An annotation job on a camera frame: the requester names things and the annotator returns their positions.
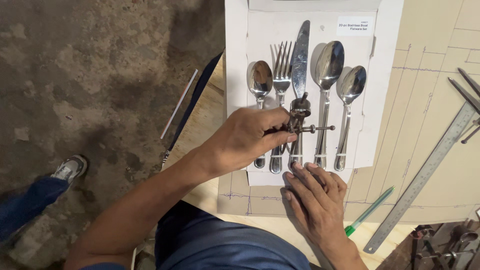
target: metal pliers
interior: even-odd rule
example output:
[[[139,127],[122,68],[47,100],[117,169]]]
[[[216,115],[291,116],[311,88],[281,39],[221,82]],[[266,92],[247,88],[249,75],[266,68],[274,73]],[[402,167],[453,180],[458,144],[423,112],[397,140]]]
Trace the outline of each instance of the metal pliers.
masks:
[[[475,93],[479,96],[480,98],[480,85],[477,84],[477,82],[475,82],[471,77],[470,75],[467,74],[467,72],[465,72],[463,69],[461,68],[458,68],[458,71],[460,72],[460,74],[462,74],[462,76],[465,78],[465,80],[468,82],[468,84],[473,88],[473,91],[475,91]],[[472,107],[475,109],[475,111],[480,114],[480,101],[478,101],[476,98],[474,98],[470,93],[468,93],[460,84],[458,84],[454,79],[448,77],[448,80],[450,81],[450,83],[453,84],[453,86],[455,86],[455,88],[459,91],[459,93],[467,100],[468,103],[470,103],[470,105],[472,105]],[[474,125],[478,125],[478,127],[472,132],[470,133],[470,135],[468,135],[465,140],[462,140],[462,144],[466,144],[468,140],[470,140],[470,138],[472,138],[473,135],[475,135],[475,133],[477,133],[479,130],[480,130],[480,118],[478,118],[477,120],[473,121]]]

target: person's left hand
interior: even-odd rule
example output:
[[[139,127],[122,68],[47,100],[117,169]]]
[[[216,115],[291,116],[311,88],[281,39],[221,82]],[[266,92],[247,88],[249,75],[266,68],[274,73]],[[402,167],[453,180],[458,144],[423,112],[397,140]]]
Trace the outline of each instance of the person's left hand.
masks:
[[[295,133],[277,131],[289,119],[287,110],[281,107],[238,109],[207,141],[194,149],[195,159],[211,178],[245,168],[271,149],[297,139]]]

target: steel ruler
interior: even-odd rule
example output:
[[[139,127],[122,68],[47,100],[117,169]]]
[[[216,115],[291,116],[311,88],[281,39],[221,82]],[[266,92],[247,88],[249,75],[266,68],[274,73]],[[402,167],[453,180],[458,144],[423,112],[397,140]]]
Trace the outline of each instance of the steel ruler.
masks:
[[[415,200],[421,189],[425,186],[428,179],[438,168],[440,162],[442,162],[448,151],[450,151],[453,144],[460,138],[463,130],[470,123],[474,113],[475,110],[473,107],[468,102],[465,102],[462,109],[460,109],[447,131],[420,168],[417,175],[415,175],[410,185],[408,185],[402,197],[400,197],[392,211],[388,214],[382,224],[380,224],[380,227],[365,246],[363,249],[364,252],[373,254],[377,251],[385,238],[393,230],[403,214],[405,214]]]

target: concrete floor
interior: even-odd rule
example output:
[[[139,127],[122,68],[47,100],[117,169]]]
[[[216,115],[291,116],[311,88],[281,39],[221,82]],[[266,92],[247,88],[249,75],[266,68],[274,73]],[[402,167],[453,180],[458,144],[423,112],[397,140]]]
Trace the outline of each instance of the concrete floor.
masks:
[[[0,0],[0,193],[72,154],[90,161],[0,268],[60,267],[103,209],[160,171],[189,96],[161,132],[223,50],[224,20],[222,0]]]

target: shoe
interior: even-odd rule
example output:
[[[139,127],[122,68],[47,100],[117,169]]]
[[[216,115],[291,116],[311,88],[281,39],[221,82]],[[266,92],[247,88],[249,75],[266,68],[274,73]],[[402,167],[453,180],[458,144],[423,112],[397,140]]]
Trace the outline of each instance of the shoe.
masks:
[[[68,181],[69,184],[87,170],[87,161],[80,155],[74,155],[63,161],[52,177]]]

